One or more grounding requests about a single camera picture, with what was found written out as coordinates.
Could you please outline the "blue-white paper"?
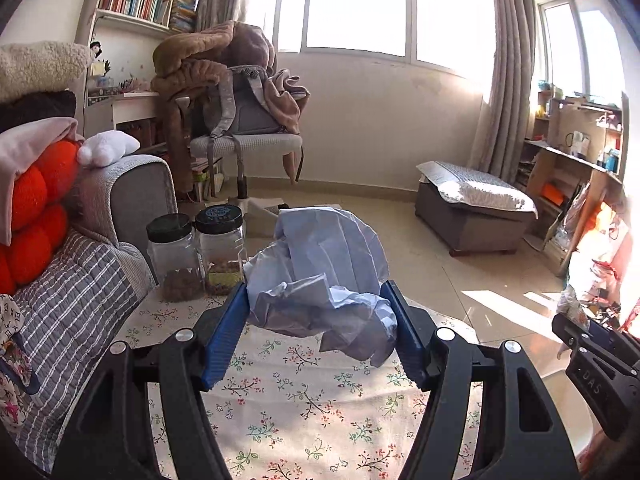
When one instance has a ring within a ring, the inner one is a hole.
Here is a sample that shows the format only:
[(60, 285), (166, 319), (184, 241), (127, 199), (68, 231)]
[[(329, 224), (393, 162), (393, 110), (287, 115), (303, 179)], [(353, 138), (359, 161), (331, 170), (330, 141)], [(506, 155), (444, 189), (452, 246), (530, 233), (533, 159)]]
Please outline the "blue-white paper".
[(282, 210), (273, 241), (244, 264), (248, 320), (264, 330), (321, 337), (373, 367), (397, 339), (397, 318), (381, 286), (390, 277), (383, 246), (367, 223), (329, 206)]

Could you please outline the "floral patterned bag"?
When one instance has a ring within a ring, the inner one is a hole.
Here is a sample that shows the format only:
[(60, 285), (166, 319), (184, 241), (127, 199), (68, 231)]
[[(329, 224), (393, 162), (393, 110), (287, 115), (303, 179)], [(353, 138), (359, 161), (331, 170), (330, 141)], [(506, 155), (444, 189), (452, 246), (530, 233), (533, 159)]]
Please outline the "floral patterned bag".
[(1, 295), (1, 422), (17, 432), (26, 420), (30, 397), (40, 381), (27, 355), (21, 330), (24, 315), (10, 295)]

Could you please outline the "grey striped quilted sofa cover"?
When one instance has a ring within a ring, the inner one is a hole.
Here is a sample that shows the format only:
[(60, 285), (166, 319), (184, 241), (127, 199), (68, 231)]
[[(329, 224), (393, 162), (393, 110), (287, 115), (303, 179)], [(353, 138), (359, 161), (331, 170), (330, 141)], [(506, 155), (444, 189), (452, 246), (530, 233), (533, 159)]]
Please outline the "grey striped quilted sofa cover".
[(24, 314), (21, 336), (39, 388), (20, 394), (23, 420), (6, 429), (40, 469), (52, 470), (67, 412), (152, 281), (134, 246), (116, 248), (71, 230), (43, 274), (13, 297)]

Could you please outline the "floral tablecloth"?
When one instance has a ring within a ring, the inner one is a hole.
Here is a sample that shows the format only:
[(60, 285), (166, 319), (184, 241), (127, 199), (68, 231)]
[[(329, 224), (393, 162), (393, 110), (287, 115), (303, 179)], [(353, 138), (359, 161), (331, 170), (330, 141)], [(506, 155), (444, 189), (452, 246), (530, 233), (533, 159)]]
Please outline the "floral tablecloth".
[(320, 339), (247, 324), (203, 402), (235, 479), (396, 479), (428, 395), (398, 356), (381, 367)]

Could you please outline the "left black-lid plastic jar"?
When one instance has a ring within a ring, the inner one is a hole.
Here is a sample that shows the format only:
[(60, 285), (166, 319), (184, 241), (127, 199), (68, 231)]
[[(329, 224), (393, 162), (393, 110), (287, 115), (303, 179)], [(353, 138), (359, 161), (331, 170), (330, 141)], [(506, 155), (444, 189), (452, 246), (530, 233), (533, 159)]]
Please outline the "left black-lid plastic jar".
[(187, 214), (164, 214), (146, 226), (148, 254), (166, 302), (200, 298), (204, 292), (202, 267), (192, 223)]

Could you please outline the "black-lid plastic jar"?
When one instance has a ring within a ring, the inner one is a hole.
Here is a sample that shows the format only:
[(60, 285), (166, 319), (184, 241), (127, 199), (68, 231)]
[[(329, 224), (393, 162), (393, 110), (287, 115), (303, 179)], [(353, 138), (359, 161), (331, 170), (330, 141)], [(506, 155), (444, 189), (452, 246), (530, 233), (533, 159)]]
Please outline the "black-lid plastic jar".
[(194, 218), (204, 285), (212, 296), (228, 296), (244, 281), (246, 256), (242, 210), (232, 204), (209, 206)]
[(204, 292), (202, 267), (192, 223), (187, 214), (164, 214), (146, 226), (148, 254), (166, 302), (200, 298)]

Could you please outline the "dark grey ottoman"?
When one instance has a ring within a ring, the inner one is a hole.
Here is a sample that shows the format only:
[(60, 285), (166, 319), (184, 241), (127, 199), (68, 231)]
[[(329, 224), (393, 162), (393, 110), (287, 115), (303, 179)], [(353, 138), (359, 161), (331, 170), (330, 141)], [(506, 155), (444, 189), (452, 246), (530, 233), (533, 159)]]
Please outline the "dark grey ottoman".
[(416, 216), (448, 246), (452, 256), (476, 252), (513, 254), (536, 219), (536, 214), (530, 211), (450, 204), (430, 182), (419, 184)]

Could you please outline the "wooden shelf unit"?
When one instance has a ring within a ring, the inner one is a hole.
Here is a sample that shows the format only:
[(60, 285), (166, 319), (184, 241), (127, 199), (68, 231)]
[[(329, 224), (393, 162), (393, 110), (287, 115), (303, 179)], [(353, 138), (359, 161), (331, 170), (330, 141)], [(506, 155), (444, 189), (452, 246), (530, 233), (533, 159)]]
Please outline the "wooden shelf unit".
[(534, 200), (538, 220), (525, 240), (559, 278), (600, 203), (622, 202), (629, 99), (620, 105), (583, 96), (538, 93), (533, 132), (525, 139), (516, 186)]

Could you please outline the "red knotted cushion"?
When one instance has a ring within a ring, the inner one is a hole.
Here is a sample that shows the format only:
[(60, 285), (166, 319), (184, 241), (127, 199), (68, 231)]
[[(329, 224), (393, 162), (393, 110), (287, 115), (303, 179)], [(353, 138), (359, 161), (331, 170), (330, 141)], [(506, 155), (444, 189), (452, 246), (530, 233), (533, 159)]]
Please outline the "red knotted cushion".
[(59, 140), (14, 180), (9, 240), (1, 243), (1, 291), (13, 295), (51, 263), (70, 229), (63, 198), (78, 175), (79, 144)]

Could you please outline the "grey sofa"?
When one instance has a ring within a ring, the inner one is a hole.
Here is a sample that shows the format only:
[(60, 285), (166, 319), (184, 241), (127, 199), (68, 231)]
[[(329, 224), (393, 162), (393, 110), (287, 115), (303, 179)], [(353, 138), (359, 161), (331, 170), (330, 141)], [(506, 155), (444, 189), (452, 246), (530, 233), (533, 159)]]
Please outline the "grey sofa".
[[(177, 209), (174, 182), (166, 162), (152, 155), (130, 155), (106, 168), (81, 171), (66, 206), (72, 211), (71, 230), (119, 248), (130, 244), (144, 261), (148, 246), (146, 226)], [(152, 287), (141, 298), (154, 288)]]

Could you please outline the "grey window curtain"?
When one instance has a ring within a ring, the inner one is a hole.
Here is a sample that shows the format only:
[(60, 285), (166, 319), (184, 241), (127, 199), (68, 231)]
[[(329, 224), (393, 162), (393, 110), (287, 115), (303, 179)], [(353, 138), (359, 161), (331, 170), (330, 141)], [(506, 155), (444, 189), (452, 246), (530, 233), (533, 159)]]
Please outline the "grey window curtain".
[(513, 182), (529, 132), (536, 47), (535, 0), (494, 0), (495, 54), (488, 100), (480, 117), (468, 165)]

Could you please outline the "white office chair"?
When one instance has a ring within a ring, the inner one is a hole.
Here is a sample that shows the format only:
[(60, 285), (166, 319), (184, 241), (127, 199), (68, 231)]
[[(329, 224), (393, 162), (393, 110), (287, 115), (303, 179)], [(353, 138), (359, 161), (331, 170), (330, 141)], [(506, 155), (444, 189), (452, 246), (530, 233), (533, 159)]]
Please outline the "white office chair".
[(186, 166), (201, 159), (211, 176), (221, 159), (232, 157), (236, 165), (236, 189), (240, 200), (248, 197), (245, 157), (261, 151), (283, 158), (285, 172), (292, 181), (299, 178), (303, 139), (282, 129), (268, 110), (250, 93), (226, 96), (219, 88), (192, 98), (178, 96), (181, 139), (186, 144)]

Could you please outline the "white desk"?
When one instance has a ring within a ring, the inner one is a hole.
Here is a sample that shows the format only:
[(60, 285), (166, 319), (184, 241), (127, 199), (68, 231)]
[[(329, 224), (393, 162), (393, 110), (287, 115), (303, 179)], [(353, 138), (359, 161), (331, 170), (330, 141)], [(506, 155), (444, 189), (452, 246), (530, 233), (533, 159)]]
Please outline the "white desk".
[(160, 114), (160, 96), (155, 92), (129, 92), (110, 96), (84, 111), (84, 137), (115, 130), (125, 122), (152, 119)]

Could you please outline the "grey backpack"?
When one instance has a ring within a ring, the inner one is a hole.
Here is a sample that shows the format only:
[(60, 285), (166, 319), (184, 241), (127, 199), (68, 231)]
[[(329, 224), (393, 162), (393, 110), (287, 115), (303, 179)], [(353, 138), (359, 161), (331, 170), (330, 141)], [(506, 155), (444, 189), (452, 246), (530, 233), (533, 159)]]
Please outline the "grey backpack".
[(247, 198), (247, 184), (240, 136), (277, 133), (282, 130), (272, 117), (264, 95), (266, 71), (257, 65), (229, 68), (218, 84), (210, 84), (202, 105), (207, 129), (206, 155), (209, 168), (220, 155), (214, 154), (219, 139), (228, 139), (236, 158), (236, 188), (239, 198)]

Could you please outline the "brown blanket on chair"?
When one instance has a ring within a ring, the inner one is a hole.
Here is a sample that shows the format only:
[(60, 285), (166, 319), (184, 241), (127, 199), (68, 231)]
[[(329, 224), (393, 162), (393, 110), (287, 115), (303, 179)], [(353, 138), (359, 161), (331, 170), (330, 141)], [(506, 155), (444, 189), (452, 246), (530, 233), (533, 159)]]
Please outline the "brown blanket on chair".
[(265, 90), (265, 110), (279, 132), (299, 134), (299, 121), (309, 98), (308, 90), (288, 70), (277, 69), (273, 45), (257, 26), (228, 21), (200, 32), (165, 39), (153, 52), (155, 76), (151, 88), (162, 106), (160, 119), (168, 149), (168, 165), (176, 190), (193, 186), (188, 138), (175, 99), (199, 99), (208, 86), (220, 84), (233, 67), (258, 70)]

